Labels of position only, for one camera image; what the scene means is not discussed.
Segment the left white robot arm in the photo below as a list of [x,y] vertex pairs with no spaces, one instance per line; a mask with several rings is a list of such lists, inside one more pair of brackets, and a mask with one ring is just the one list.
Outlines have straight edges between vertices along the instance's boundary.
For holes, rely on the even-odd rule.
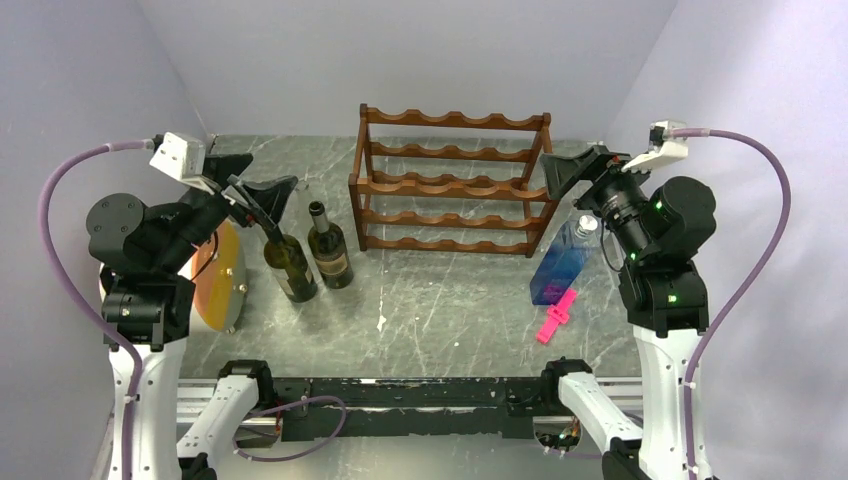
[[178,383],[190,333],[195,283],[181,273],[228,219],[269,226],[282,217],[298,180],[249,182],[234,171],[225,189],[147,206],[128,193],[99,200],[86,228],[90,254],[105,267],[100,318],[115,388],[115,479],[213,479],[248,414],[277,402],[262,360],[228,362],[185,437],[177,434]]

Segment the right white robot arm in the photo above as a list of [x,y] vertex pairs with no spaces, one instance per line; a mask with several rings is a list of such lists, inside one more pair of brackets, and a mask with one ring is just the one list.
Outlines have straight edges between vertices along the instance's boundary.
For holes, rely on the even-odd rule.
[[709,187],[686,176],[646,195],[647,174],[627,170],[627,160],[600,145],[540,158],[549,196],[559,199],[587,182],[575,207],[599,218],[624,250],[619,293],[639,355],[643,421],[634,423],[580,359],[546,365],[540,402],[578,419],[607,479],[708,479],[703,456],[685,443],[684,377],[709,327],[707,289],[693,258],[715,231],[716,201]]

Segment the labelled green wine bottle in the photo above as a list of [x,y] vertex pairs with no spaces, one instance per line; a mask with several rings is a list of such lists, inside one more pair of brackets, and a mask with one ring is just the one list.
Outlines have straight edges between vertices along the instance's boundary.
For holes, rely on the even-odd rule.
[[329,220],[325,206],[320,201],[308,205],[313,222],[307,242],[317,269],[330,289],[347,287],[354,279],[342,229]]

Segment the blue square glass bottle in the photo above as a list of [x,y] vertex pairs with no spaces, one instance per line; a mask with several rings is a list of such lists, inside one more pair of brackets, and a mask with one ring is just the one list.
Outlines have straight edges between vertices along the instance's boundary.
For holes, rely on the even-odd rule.
[[591,215],[562,224],[529,283],[533,305],[559,302],[599,248],[599,229],[599,221]]

